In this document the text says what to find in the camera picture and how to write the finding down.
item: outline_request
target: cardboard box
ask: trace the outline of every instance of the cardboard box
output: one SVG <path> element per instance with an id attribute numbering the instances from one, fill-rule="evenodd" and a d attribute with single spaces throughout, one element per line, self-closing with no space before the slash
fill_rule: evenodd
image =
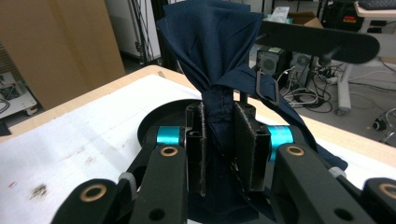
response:
<path id="1" fill-rule="evenodd" d="M 105 1 L 2 0 L 0 40 L 45 109 L 125 75 Z"/>
<path id="2" fill-rule="evenodd" d="M 306 27 L 323 28 L 313 12 L 290 12 L 288 17 L 293 18 L 293 24 Z"/>

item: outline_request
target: navy blue cloth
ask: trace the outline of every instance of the navy blue cloth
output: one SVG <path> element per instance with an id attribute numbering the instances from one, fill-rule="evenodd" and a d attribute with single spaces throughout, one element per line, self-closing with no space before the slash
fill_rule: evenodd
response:
<path id="1" fill-rule="evenodd" d="M 157 21 L 164 41 L 187 79 L 201 92 L 209 127 L 207 143 L 207 193 L 189 194 L 189 218 L 200 222 L 235 223 L 257 217 L 275 220 L 267 201 L 253 202 L 230 172 L 235 152 L 233 140 L 233 90 L 256 94 L 256 74 L 245 64 L 262 23 L 261 13 L 249 5 L 217 0 L 188 0 L 168 5 Z M 274 79 L 261 78 L 262 102 L 286 122 L 302 131 L 306 143 L 332 166 L 347 163 L 317 145 L 297 112 L 282 97 L 279 105 Z"/>

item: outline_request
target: dark blue fabric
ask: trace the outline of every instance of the dark blue fabric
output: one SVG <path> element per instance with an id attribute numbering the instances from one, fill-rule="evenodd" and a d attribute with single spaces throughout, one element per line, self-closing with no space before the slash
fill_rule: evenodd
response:
<path id="1" fill-rule="evenodd" d="M 265 201 L 251 201 L 230 171 L 235 152 L 233 140 L 233 90 L 256 95 L 256 74 L 245 65 L 262 23 L 261 13 L 249 12 L 248 5 L 216 0 L 189 0 L 165 9 L 157 21 L 164 41 L 174 53 L 187 79 L 202 93 L 207 130 L 207 193 L 189 194 L 189 218 L 204 223 L 248 221 L 257 212 L 274 220 Z M 275 97 L 272 77 L 262 76 L 261 93 Z M 274 106 L 262 102 L 285 121 L 300 128 L 306 142 L 332 165 L 346 163 L 317 147 L 303 120 L 284 100 Z"/>

